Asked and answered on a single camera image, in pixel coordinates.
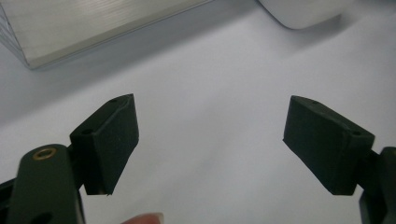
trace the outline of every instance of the translucent plastic container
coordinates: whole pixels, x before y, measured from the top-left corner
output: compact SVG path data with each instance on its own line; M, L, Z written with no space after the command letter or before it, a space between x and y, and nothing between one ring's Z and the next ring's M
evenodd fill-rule
M0 41L29 68L210 0L0 0Z
M260 0L282 24L304 29L340 15L353 0Z

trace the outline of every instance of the screw hole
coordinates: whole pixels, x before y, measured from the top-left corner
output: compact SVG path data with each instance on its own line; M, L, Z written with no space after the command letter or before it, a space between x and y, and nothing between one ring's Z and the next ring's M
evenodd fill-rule
M92 132L93 132L92 129L86 129L86 130L82 131L81 133L82 133L82 134L90 134L90 133L92 133Z
M43 213L35 217L30 224L47 224L52 220L51 213Z
M56 148L54 148L54 147L43 148L43 149L37 151L37 153L35 153L35 155L33 155L33 159L35 161L42 161L42 160L51 158L53 155L55 155L55 152L56 152Z

